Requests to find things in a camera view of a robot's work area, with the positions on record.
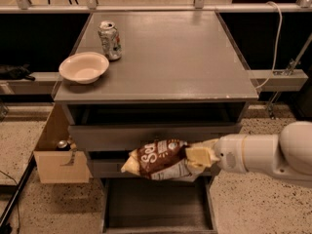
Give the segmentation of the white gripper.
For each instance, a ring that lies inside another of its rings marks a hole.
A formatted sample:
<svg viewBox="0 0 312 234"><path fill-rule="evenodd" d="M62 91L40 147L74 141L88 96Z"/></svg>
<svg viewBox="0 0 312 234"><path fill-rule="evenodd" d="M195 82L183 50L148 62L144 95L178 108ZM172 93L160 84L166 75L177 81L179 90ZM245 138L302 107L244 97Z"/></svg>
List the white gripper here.
<svg viewBox="0 0 312 234"><path fill-rule="evenodd" d="M228 135L192 143L185 149L187 160L194 166L210 168L214 163L229 173L244 174L243 140L246 135Z"/></svg>

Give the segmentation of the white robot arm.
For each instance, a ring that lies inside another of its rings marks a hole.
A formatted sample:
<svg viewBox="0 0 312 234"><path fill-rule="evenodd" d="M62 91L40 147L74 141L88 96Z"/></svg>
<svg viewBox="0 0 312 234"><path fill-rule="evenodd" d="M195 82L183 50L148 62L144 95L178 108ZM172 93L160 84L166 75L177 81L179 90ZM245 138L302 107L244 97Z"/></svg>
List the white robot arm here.
<svg viewBox="0 0 312 234"><path fill-rule="evenodd" d="M312 187L311 122L293 122L278 135L227 135L191 144L185 151L188 162L197 168L216 164L229 173L260 173Z"/></svg>

